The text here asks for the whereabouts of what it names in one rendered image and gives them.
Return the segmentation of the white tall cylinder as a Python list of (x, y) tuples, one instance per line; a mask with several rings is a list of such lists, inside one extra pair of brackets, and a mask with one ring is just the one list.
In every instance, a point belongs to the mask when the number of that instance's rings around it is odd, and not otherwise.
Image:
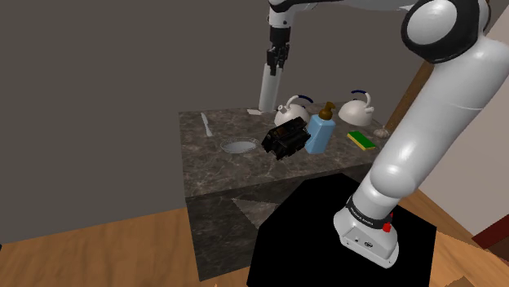
[(259, 111), (262, 113), (271, 112), (276, 108), (282, 69), (276, 68), (274, 75), (271, 74), (271, 71), (271, 67), (265, 64), (263, 67), (263, 79), (259, 96)]

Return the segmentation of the green and yellow sponge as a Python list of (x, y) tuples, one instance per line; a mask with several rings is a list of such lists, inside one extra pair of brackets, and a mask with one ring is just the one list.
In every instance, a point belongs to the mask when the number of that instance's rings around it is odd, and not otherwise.
[(376, 145), (358, 130), (348, 132), (347, 137), (362, 150), (372, 150), (376, 148)]

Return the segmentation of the grey round dish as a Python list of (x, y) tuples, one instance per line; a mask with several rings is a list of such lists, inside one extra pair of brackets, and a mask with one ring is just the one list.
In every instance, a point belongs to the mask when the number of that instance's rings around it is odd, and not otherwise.
[(220, 147), (230, 154), (242, 154), (255, 150), (259, 141), (251, 137), (236, 137), (224, 140)]

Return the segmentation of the black toaster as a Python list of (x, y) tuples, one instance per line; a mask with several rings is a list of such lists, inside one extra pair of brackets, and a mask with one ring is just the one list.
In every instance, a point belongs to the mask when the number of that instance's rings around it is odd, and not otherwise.
[(302, 149), (311, 138), (306, 126), (304, 119), (296, 117), (271, 129), (261, 145), (265, 152), (271, 152), (277, 160), (290, 157)]

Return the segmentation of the black robot stand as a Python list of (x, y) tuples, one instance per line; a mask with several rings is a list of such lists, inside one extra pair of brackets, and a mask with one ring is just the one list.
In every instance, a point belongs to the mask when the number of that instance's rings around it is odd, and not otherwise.
[(260, 226), (248, 287), (430, 287), (436, 227), (401, 206), (392, 267), (341, 244), (333, 217), (358, 186), (344, 174), (303, 181)]

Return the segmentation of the blue soap dispenser brown pump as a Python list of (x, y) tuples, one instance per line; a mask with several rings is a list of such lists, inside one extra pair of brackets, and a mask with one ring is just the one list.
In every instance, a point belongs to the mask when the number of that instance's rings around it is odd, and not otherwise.
[(311, 137), (305, 144), (305, 149), (309, 154), (319, 154), (326, 150), (336, 127), (333, 120), (333, 109), (335, 109), (335, 105), (332, 102), (327, 102), (318, 114), (311, 116), (308, 124), (308, 133)]

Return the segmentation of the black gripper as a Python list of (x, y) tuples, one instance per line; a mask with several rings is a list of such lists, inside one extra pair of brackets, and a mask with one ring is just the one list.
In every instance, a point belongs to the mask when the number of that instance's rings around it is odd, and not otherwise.
[(267, 50), (267, 65), (270, 68), (270, 75), (277, 75), (277, 66), (283, 68), (288, 59), (290, 51), (290, 27), (270, 27), (269, 41), (271, 48)]

